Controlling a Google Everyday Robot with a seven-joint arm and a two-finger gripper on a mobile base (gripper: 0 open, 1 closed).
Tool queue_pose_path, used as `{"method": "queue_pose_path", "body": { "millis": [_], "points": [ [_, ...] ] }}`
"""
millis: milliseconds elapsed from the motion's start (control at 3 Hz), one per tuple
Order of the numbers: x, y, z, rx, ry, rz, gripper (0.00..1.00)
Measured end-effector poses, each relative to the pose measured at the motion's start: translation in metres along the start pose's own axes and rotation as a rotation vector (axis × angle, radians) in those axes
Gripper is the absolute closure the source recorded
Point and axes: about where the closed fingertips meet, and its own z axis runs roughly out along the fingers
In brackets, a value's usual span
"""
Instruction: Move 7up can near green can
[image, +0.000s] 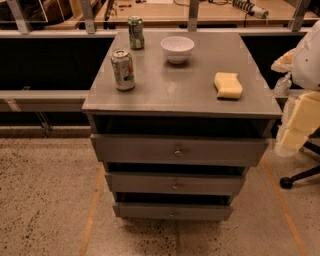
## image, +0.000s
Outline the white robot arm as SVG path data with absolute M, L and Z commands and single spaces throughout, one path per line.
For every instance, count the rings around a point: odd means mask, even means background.
M 274 87 L 276 95 L 287 95 L 292 84 L 305 90 L 285 103 L 276 136 L 275 152 L 287 157 L 297 153 L 320 127 L 320 21 L 295 48 L 274 61 L 271 69 L 285 73 Z

